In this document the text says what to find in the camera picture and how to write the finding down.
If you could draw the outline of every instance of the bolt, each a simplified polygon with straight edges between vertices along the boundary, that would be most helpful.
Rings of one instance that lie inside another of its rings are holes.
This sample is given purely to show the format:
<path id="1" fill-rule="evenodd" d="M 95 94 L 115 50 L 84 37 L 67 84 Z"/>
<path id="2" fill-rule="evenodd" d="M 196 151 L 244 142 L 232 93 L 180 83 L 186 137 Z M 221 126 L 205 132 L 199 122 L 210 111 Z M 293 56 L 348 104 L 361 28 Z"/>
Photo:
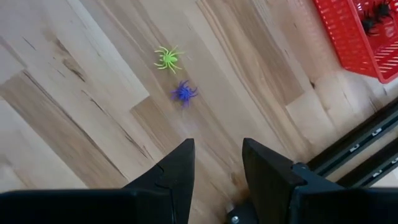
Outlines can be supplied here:
<path id="1" fill-rule="evenodd" d="M 239 223 L 239 217 L 234 216 L 234 217 L 232 217 L 231 221 L 233 224 L 237 224 L 237 223 Z"/>
<path id="2" fill-rule="evenodd" d="M 382 131 L 381 128 L 375 130 L 375 131 L 372 133 L 372 136 L 373 136 L 373 137 L 374 137 L 374 136 L 377 136 L 381 131 Z"/>

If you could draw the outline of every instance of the hardwood floor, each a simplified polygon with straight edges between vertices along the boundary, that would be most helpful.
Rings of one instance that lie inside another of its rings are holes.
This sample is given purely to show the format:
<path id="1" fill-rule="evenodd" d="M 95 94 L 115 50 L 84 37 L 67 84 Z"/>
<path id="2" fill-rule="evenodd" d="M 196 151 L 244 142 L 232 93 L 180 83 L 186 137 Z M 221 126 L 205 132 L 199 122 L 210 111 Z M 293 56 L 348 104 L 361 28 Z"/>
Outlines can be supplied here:
<path id="1" fill-rule="evenodd" d="M 122 187 L 194 138 L 190 223 L 247 195 L 243 138 L 306 162 L 398 96 L 339 66 L 312 0 L 1 0 L 0 66 L 0 190 Z"/>

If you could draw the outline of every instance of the floorboard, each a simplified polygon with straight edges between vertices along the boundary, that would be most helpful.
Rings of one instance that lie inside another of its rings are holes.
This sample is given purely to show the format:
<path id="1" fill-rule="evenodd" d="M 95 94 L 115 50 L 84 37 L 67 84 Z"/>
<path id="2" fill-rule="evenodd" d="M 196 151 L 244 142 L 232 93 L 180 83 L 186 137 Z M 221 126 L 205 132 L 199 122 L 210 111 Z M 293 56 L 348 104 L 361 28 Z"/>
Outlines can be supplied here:
<path id="1" fill-rule="evenodd" d="M 157 69 L 159 46 L 182 70 Z M 195 138 L 190 223 L 248 195 L 243 138 L 307 162 L 398 96 L 340 67 L 312 0 L 4 0 L 0 66 L 1 191 L 122 187 Z"/>

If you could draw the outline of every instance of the red plastic basket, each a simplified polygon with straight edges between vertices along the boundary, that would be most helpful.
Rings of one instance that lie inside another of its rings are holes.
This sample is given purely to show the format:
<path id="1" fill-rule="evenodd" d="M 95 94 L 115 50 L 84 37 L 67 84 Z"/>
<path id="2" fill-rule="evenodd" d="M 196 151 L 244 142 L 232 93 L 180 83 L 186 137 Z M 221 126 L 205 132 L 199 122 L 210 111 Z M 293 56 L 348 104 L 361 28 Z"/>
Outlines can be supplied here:
<path id="1" fill-rule="evenodd" d="M 389 83 L 398 76 L 398 0 L 390 1 L 391 15 L 367 36 L 361 19 L 373 15 L 373 5 L 385 0 L 314 0 L 342 66 Z"/>

